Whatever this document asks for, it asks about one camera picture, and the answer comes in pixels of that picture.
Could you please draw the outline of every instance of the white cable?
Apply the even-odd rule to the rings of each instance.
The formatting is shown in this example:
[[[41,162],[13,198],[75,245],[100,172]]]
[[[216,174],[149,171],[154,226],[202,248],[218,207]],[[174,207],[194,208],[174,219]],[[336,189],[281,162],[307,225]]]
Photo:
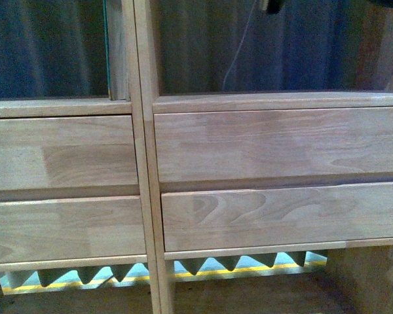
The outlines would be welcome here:
[[[225,73],[225,76],[224,76],[224,79],[223,79],[223,86],[221,87],[221,90],[222,90],[223,92],[224,92],[224,89],[225,89],[225,83],[227,82],[227,77],[229,77],[230,72],[231,72],[231,70],[233,69],[234,64],[236,63],[238,54],[240,53],[240,50],[242,49],[244,39],[246,38],[246,35],[247,35],[247,33],[248,33],[250,20],[252,19],[252,15],[253,15],[253,12],[254,12],[254,10],[255,10],[256,3],[257,3],[257,0],[255,0],[255,1],[253,2],[252,9],[250,10],[250,13],[249,13],[248,21],[246,22],[246,27],[244,28],[242,40],[240,41],[240,43],[239,43],[239,45],[238,45],[236,54],[234,55],[233,62],[231,63],[229,69],[228,69],[227,72]]]

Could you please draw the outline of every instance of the light wood furniture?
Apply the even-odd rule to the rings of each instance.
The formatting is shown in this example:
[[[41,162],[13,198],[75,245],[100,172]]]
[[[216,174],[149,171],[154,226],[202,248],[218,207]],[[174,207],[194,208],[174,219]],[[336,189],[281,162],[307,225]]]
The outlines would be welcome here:
[[[328,276],[357,313],[380,313],[386,297],[393,313],[393,94],[164,96],[159,5],[134,9],[161,313],[186,313],[190,298],[174,296],[173,260],[194,258],[195,271],[210,256],[322,249],[341,249]],[[350,260],[369,281],[345,282]],[[199,307],[209,291],[191,313],[236,309]]]
[[[158,5],[122,0],[130,101],[0,102],[0,271],[147,262],[151,291],[0,310],[392,314],[393,93],[163,96]],[[175,284],[175,260],[312,250],[327,274]]]
[[[148,262],[157,278],[134,4],[109,6],[120,44],[111,56],[122,65],[116,93],[126,100],[0,101],[0,272]],[[157,313],[157,280],[151,295],[147,290],[124,295],[122,309],[150,313],[154,306]],[[58,298],[53,311],[65,304]],[[43,305],[29,306],[30,313],[43,312]]]

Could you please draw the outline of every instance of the wooden frame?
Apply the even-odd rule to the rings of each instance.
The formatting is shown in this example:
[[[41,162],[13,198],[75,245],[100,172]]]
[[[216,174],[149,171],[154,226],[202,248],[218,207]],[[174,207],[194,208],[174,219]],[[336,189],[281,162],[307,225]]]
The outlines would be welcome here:
[[[157,281],[157,269],[155,263],[155,249],[154,249],[154,235],[153,235],[153,221],[151,216],[151,206],[149,201],[149,184],[147,180],[147,158],[146,147],[144,139],[143,127],[143,111],[141,106],[141,90],[140,90],[140,74],[138,72],[138,54],[136,43],[136,25],[134,16],[134,4],[132,0],[120,0],[122,5],[122,12],[124,17],[124,25],[117,24],[117,28],[123,27],[125,30],[127,52],[125,58],[128,58],[129,70],[129,87],[130,87],[130,100],[110,101],[103,98],[84,98],[84,99],[43,99],[43,100],[11,100],[0,101],[0,120],[14,119],[17,122],[20,118],[41,118],[44,126],[47,126],[48,118],[54,119],[55,117],[85,117],[88,116],[103,116],[111,119],[117,116],[127,116],[132,120],[132,129],[134,129],[134,157],[136,159],[136,178],[134,185],[138,186],[134,189],[119,189],[116,186],[108,189],[106,192],[103,190],[95,189],[92,186],[84,190],[74,193],[70,190],[61,190],[55,192],[50,190],[43,194],[40,199],[49,198],[90,198],[96,196],[125,196],[132,195],[140,199],[137,200],[141,203],[142,221],[145,237],[145,254],[118,254],[117,256],[84,256],[82,258],[66,258],[66,259],[53,259],[53,260],[34,260],[24,262],[1,262],[0,271],[22,271],[22,270],[46,270],[52,268],[72,268],[83,266],[105,266],[105,265],[118,265],[118,264],[135,264],[139,262],[147,262],[151,274],[151,298],[153,303],[154,313],[159,313],[160,298],[159,286]],[[0,192],[0,200],[14,200],[17,201],[20,197],[24,200],[36,200],[38,196],[33,195],[32,192],[26,191],[23,195],[9,191],[6,193]],[[135,307],[136,313],[141,313],[141,307]]]
[[[164,233],[162,230],[162,204],[160,203],[160,196],[162,192],[185,192],[192,194],[193,191],[207,191],[226,189],[226,188],[242,188],[247,186],[253,187],[254,183],[248,179],[247,181],[236,184],[229,183],[226,178],[221,183],[213,183],[211,179],[202,179],[200,185],[187,185],[185,182],[180,184],[165,184],[163,178],[160,177],[160,163],[161,160],[157,152],[157,121],[155,115],[168,116],[169,114],[175,116],[178,120],[184,114],[190,113],[221,113],[221,112],[242,112],[242,111],[271,111],[282,110],[283,112],[288,109],[306,110],[306,109],[351,109],[351,108],[373,108],[373,107],[390,107],[393,108],[393,94],[383,93],[279,93],[279,94],[240,94],[240,95],[201,95],[201,96],[162,96],[161,94],[161,75],[160,75],[160,43],[159,43],[159,12],[157,0],[143,0],[135,1],[136,23],[137,23],[137,40],[138,40],[138,55],[140,60],[140,80],[141,92],[143,101],[143,111],[145,120],[145,138],[147,147],[147,159],[149,160],[149,185],[152,199],[152,216],[154,223],[154,233],[156,240],[155,250],[158,265],[158,280],[161,293],[161,313],[172,314],[174,308],[173,293],[171,289],[172,274],[169,273],[168,261],[181,259],[181,258],[202,258],[209,256],[229,256],[237,254],[257,254],[257,253],[275,253],[279,251],[300,251],[300,250],[313,250],[313,249],[338,249],[347,247],[367,247],[367,246],[381,246],[392,245],[393,238],[378,237],[376,239],[351,239],[349,241],[325,241],[323,243],[298,243],[287,245],[269,245],[265,247],[235,247],[235,248],[218,248],[218,249],[202,249],[191,251],[173,251],[166,252],[163,243]],[[170,146],[167,149],[178,149]],[[375,178],[370,177],[370,182],[374,182]],[[291,186],[291,179],[286,182]],[[308,179],[296,181],[298,186],[305,186],[311,184]],[[363,252],[368,252],[367,249],[356,249],[353,251],[354,256],[360,258],[364,257]],[[384,249],[375,249],[374,254],[379,255],[383,260],[388,257]],[[343,259],[331,256],[331,265],[343,265]],[[365,268],[372,267],[372,265],[365,265]],[[378,270],[385,273],[390,268],[388,264],[377,266]],[[363,294],[372,298],[373,302],[376,300],[376,295],[372,294],[369,290],[365,289],[358,294],[350,291],[351,297],[356,298],[357,295]],[[371,307],[367,305],[354,304],[359,313],[371,313],[368,311]],[[393,313],[393,307],[387,310],[387,313]]]

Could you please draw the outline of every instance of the wooden drawer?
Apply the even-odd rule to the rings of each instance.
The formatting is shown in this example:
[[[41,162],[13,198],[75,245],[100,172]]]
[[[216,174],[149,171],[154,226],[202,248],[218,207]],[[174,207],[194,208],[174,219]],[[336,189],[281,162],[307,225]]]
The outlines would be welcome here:
[[[393,183],[167,193],[167,251],[393,237]]]
[[[130,116],[0,120],[0,191],[137,184]]]
[[[145,254],[140,198],[0,203],[0,263]]]
[[[155,133],[165,192],[393,175],[393,107],[156,114]]]

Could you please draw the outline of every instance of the wooden cabinet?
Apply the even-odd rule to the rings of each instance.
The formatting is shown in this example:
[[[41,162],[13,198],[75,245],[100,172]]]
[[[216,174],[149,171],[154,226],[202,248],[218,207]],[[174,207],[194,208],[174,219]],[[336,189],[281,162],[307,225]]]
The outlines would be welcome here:
[[[162,194],[167,251],[393,237],[393,183]]]
[[[265,309],[228,307],[231,283],[215,306],[175,294],[175,260],[318,249],[340,249],[327,271],[355,311],[393,313],[393,9],[179,2],[134,7],[160,313]],[[283,313],[324,311],[286,296],[299,307]]]
[[[137,185],[131,116],[0,120],[0,193]]]
[[[0,264],[138,254],[137,196],[0,203]]]

